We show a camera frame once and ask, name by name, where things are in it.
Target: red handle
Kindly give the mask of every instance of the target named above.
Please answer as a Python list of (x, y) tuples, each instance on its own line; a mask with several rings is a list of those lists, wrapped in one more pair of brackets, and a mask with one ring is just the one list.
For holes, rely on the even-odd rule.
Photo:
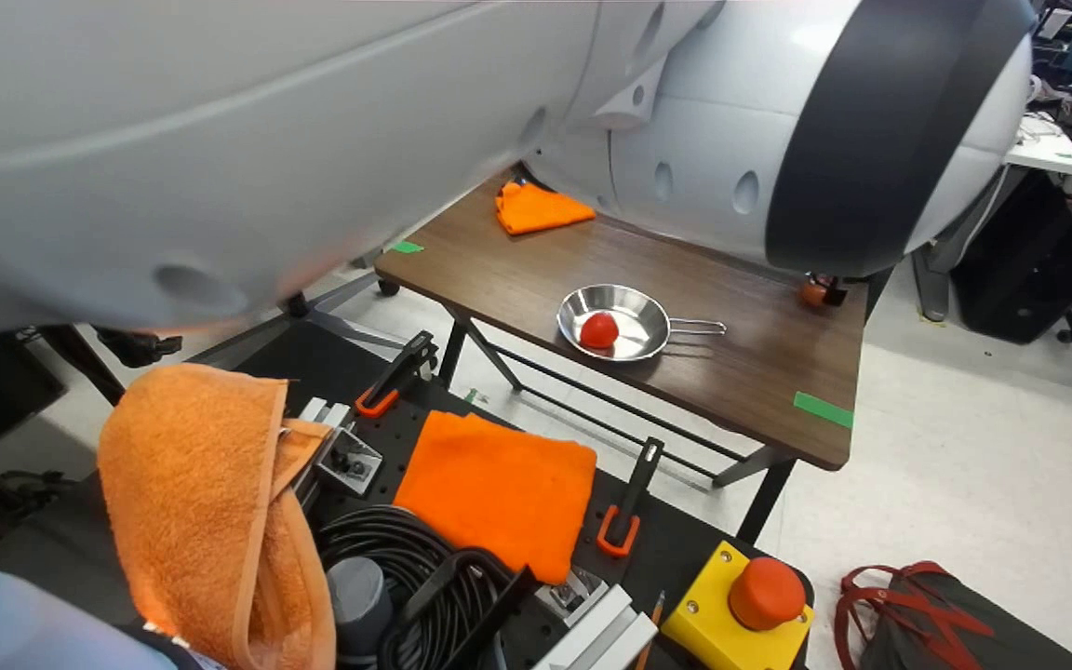
[(390, 387), (375, 405), (365, 405), (365, 396), (359, 396), (352, 413), (365, 422), (381, 422), (397, 403), (397, 387)]
[(635, 535), (639, 535), (639, 524), (643, 524), (643, 521), (639, 521), (639, 513), (634, 513), (623, 544), (612, 544), (612, 524), (613, 524), (613, 518), (618, 518), (618, 508), (607, 508), (604, 524), (599, 524), (599, 531), (594, 531), (594, 547), (599, 547), (607, 559), (624, 561), (624, 559), (634, 555), (634, 547), (635, 547)]

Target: green tape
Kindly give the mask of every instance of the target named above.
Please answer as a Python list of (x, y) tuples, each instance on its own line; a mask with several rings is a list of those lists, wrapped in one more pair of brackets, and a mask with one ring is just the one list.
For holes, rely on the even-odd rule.
[(397, 252), (397, 258), (417, 258), (424, 245), (409, 242), (409, 237), (397, 237), (387, 245), (387, 252)]
[(840, 411), (840, 405), (824, 403), (824, 400), (804, 396), (804, 391), (793, 396), (793, 405), (795, 405), (800, 413), (806, 413), (806, 417), (819, 417), (819, 422), (830, 422), (830, 425), (840, 425), (840, 427), (847, 427), (847, 425), (856, 422), (854, 411)]

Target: red button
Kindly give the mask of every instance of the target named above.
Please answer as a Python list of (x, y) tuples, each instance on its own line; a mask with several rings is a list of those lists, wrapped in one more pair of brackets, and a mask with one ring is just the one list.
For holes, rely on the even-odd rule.
[(804, 585), (784, 561), (752, 559), (728, 585), (726, 608), (743, 630), (775, 630), (804, 611)]

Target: orange fabric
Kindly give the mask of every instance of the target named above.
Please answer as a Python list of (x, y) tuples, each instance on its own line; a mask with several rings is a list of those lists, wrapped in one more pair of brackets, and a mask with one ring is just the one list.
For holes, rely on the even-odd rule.
[(285, 385), (166, 366), (104, 425), (96, 465), (130, 598), (225, 666), (336, 666), (336, 614), (285, 493), (329, 427), (283, 425)]
[(536, 184), (505, 184), (504, 194), (494, 196), (499, 226), (505, 233), (536, 233), (550, 226), (572, 226), (594, 215), (578, 196), (541, 191)]
[(562, 585), (594, 485), (594, 456), (480, 417), (427, 413), (393, 504), (453, 547)]

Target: black bag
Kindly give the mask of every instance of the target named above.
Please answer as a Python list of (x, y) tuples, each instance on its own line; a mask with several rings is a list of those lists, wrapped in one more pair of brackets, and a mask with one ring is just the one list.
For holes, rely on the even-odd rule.
[[(864, 573), (890, 573), (893, 581), (864, 587)], [(864, 640), (861, 660), (847, 643), (854, 626)], [(840, 670), (1072, 670), (1072, 650), (994, 608), (939, 561), (861, 565), (840, 578), (834, 643)]]

